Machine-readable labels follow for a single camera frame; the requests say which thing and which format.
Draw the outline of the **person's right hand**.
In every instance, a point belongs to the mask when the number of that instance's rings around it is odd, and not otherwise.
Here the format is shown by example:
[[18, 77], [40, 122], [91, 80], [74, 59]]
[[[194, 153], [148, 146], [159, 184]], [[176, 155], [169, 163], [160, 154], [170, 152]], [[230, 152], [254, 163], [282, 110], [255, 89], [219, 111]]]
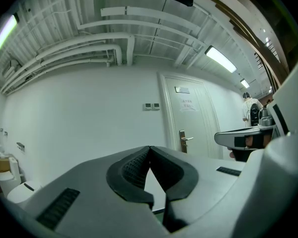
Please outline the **person's right hand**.
[[[244, 137], [245, 139], [245, 146], [247, 148], [250, 148], [253, 144], [253, 136], [245, 136]], [[243, 155], [245, 154], [245, 151], [243, 150], [236, 150], [236, 149], [233, 149], [229, 156], [231, 158], [234, 158], [236, 161], [242, 161], [242, 160], [247, 160], [248, 157], [244, 157]]]

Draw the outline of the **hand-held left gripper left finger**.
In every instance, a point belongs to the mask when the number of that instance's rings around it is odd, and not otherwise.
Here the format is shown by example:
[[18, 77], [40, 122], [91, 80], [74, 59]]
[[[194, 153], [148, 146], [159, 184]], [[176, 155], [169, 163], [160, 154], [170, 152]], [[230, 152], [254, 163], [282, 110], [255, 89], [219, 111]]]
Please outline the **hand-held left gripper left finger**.
[[78, 164], [27, 203], [25, 227], [39, 238], [164, 238], [144, 190], [150, 148]]

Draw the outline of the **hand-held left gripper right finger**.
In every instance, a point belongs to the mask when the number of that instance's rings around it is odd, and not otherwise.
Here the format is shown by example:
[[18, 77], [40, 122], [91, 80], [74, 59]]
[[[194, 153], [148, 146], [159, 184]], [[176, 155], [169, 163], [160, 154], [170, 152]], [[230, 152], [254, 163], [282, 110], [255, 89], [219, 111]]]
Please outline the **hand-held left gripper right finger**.
[[150, 147], [150, 169], [165, 192], [164, 227], [173, 233], [193, 224], [224, 197], [244, 166]]

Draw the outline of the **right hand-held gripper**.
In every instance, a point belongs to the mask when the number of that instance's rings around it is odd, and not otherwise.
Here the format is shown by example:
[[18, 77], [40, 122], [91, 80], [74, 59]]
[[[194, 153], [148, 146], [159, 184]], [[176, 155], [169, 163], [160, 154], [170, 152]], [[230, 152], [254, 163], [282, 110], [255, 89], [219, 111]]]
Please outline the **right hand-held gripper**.
[[[253, 136], [250, 148], [245, 136]], [[275, 93], [274, 99], [259, 113], [256, 126], [218, 132], [214, 135], [218, 145], [245, 151], [244, 157], [266, 150], [282, 155], [287, 162], [298, 156], [298, 63]]]

